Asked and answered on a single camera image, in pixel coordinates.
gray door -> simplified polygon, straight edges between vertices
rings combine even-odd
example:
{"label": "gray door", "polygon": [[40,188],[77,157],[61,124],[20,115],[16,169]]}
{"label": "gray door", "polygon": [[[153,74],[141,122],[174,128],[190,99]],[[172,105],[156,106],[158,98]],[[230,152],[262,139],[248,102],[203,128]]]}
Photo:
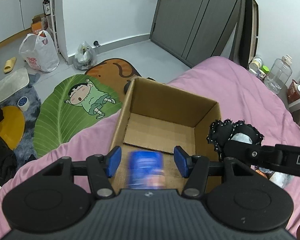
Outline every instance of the gray door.
{"label": "gray door", "polygon": [[211,57],[236,2],[237,0],[209,1],[193,43],[188,43],[185,49],[188,54],[183,55],[190,65],[197,65]]}
{"label": "gray door", "polygon": [[202,0],[161,0],[151,40],[181,57]]}
{"label": "gray door", "polygon": [[235,26],[240,0],[158,0],[150,39],[195,66],[220,55]]}

cardboard box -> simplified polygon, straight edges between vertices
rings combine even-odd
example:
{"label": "cardboard box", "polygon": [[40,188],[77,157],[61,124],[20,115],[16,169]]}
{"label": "cardboard box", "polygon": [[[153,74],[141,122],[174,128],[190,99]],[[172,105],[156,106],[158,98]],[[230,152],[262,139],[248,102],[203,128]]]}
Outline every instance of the cardboard box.
{"label": "cardboard box", "polygon": [[[149,79],[134,79],[110,146],[110,149],[116,145],[122,147],[121,163],[111,180],[114,190],[127,187],[129,152],[146,149],[163,153],[166,188],[181,192],[186,179],[174,163],[173,149],[180,145],[189,155],[205,155],[211,161],[218,161],[218,154],[206,139],[216,119],[221,119],[216,101]],[[220,177],[210,177],[207,191],[220,183]]]}
{"label": "cardboard box", "polygon": [[33,34],[38,35],[40,31],[42,31],[41,21],[37,23],[31,23],[31,31]]}
{"label": "cardboard box", "polygon": [[38,35],[40,31],[48,28],[48,22],[44,13],[38,14],[33,17],[31,24],[31,31],[33,34]]}
{"label": "cardboard box", "polygon": [[41,22],[41,18],[44,18],[44,13],[34,16],[32,19],[32,23]]}

orange cat rug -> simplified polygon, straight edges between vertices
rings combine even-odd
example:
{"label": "orange cat rug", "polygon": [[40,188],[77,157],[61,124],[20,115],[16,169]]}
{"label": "orange cat rug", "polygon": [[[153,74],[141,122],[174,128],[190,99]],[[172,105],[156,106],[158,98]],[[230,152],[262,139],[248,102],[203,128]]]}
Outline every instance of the orange cat rug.
{"label": "orange cat rug", "polygon": [[121,58],[104,60],[95,67],[88,69],[85,74],[111,87],[118,94],[121,102],[125,97],[124,86],[130,83],[132,78],[140,76],[128,61]]}

bottle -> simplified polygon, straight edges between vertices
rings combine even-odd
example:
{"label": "bottle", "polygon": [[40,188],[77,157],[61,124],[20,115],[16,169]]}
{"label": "bottle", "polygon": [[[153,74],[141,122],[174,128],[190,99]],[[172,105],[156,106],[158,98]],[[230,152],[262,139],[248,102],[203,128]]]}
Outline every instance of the bottle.
{"label": "bottle", "polygon": [[43,11],[45,15],[51,14],[49,0],[43,0]]}
{"label": "bottle", "polygon": [[249,64],[249,69],[252,69],[254,72],[257,72],[262,65],[263,64],[261,57],[255,56]]}
{"label": "bottle", "polygon": [[134,151],[128,161],[128,188],[163,189],[163,156],[159,152]]}
{"label": "bottle", "polygon": [[290,87],[288,88],[288,103],[291,104],[292,102],[300,99],[300,85],[293,79],[291,82]]}
{"label": "bottle", "polygon": [[291,62],[292,57],[289,55],[277,58],[265,78],[265,85],[276,95],[280,93],[282,87],[286,84],[292,74]]}

white plastic bag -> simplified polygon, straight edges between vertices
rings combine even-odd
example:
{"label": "white plastic bag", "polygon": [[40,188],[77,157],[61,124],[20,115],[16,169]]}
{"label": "white plastic bag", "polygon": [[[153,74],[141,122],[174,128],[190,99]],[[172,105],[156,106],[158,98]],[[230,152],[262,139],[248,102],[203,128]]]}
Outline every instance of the white plastic bag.
{"label": "white plastic bag", "polygon": [[74,55],[73,65],[76,69],[85,70],[94,67],[97,63],[97,55],[93,48],[85,41],[77,49]]}
{"label": "white plastic bag", "polygon": [[20,45],[19,54],[30,67],[44,72],[55,70],[59,57],[50,34],[42,30],[38,35],[28,34]]}

